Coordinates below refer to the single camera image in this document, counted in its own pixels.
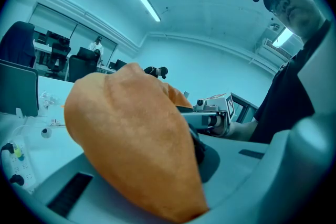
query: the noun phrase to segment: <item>black shirt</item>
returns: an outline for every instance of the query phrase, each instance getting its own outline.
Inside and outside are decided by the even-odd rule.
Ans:
[[[321,44],[329,28],[330,22],[326,20],[303,48],[276,73],[264,101],[254,115],[258,125],[250,142],[269,144],[275,133],[291,129],[300,119],[314,114],[298,72]]]
[[[146,74],[152,75],[156,78],[158,78],[159,76],[156,74],[156,68],[155,67],[147,67],[145,68],[143,71],[145,71]]]

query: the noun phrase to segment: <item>white shirt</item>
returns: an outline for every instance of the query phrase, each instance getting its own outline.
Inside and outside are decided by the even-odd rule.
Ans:
[[[95,51],[95,50],[99,50],[100,51],[100,56],[103,56],[104,54],[104,47],[102,46],[101,43],[98,43],[98,45],[96,44],[96,42],[92,42],[90,43],[89,50]]]

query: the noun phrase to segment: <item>ceiling light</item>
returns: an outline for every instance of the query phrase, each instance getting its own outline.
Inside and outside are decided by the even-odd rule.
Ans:
[[[148,9],[149,13],[153,16],[154,20],[156,20],[157,22],[161,21],[158,14],[156,13],[153,6],[151,5],[151,3],[148,0],[141,0],[141,2]]]
[[[272,45],[276,48],[281,47],[287,41],[287,39],[291,37],[291,35],[293,35],[293,33],[285,27],[276,40],[273,41]]]

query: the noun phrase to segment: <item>black chair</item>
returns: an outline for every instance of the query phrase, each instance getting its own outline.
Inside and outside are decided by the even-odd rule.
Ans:
[[[97,63],[94,60],[82,60],[72,55],[69,59],[69,81],[75,82],[90,73],[97,72]]]
[[[62,71],[67,62],[67,55],[71,48],[69,46],[63,46],[59,43],[54,43],[51,49],[51,55],[49,61],[47,62],[47,67],[52,71],[52,73],[46,74],[46,77],[56,78],[57,73]]]
[[[33,67],[35,62],[34,27],[30,23],[14,23],[0,42],[0,59]]]

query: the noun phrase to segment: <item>black slot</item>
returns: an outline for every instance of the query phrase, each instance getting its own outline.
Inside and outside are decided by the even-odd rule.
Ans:
[[[239,153],[256,159],[262,159],[264,156],[264,153],[249,150],[241,150]]]
[[[66,218],[91,180],[92,176],[77,173],[49,203],[48,208]]]

